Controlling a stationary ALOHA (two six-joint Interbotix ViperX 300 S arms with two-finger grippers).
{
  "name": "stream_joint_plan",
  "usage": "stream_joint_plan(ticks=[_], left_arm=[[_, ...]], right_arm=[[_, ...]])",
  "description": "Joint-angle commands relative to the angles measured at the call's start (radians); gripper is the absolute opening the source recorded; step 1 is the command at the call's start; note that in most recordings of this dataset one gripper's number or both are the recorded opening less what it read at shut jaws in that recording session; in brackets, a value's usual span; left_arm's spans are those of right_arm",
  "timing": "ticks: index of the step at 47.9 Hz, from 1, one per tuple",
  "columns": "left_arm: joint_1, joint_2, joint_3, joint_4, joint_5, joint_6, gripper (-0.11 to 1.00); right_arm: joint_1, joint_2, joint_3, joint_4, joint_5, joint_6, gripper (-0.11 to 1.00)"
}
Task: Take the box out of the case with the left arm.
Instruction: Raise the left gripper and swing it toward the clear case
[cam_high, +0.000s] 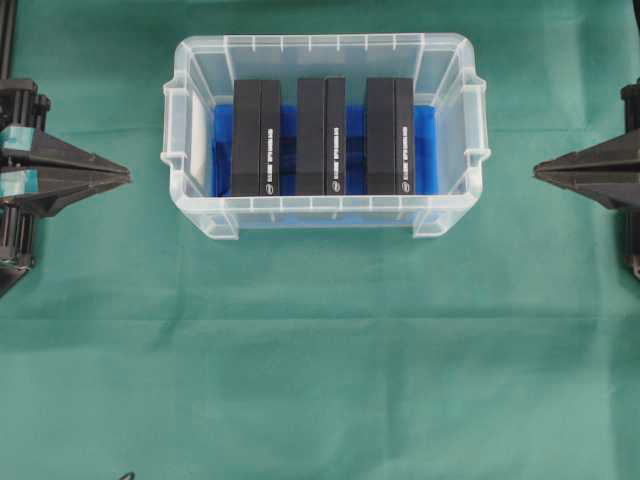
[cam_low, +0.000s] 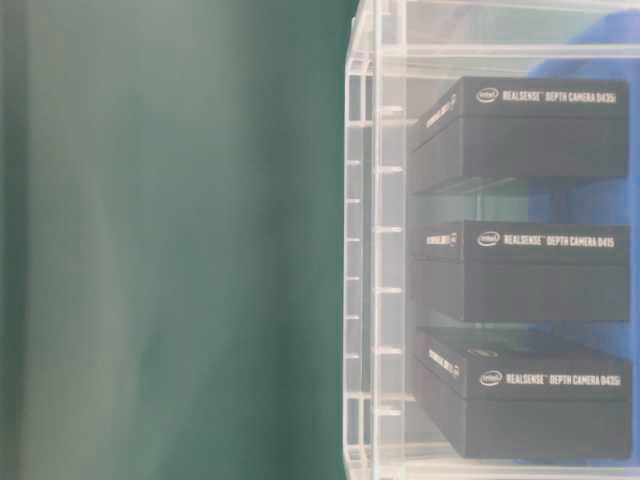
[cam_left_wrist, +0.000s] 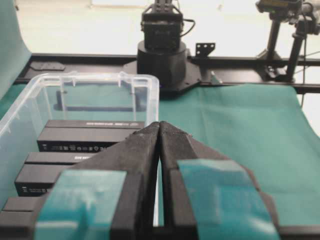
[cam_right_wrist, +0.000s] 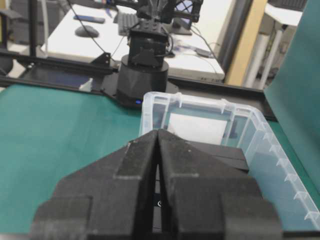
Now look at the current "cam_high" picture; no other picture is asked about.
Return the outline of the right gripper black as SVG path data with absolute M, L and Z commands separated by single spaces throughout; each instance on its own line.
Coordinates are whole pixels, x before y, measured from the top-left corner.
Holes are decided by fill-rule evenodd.
M 534 176 L 608 209 L 636 208 L 626 213 L 626 263 L 638 278 L 639 173 L 613 171 L 639 170 L 639 83 L 625 86 L 621 99 L 626 134 L 541 162 L 534 168 Z

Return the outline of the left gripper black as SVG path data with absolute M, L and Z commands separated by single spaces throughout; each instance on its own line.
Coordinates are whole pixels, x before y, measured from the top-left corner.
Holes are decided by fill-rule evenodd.
M 3 268 L 33 266 L 33 215 L 53 217 L 69 205 L 131 182 L 126 167 L 43 132 L 50 109 L 51 100 L 33 80 L 1 81 Z M 35 172 L 26 165 L 98 172 Z

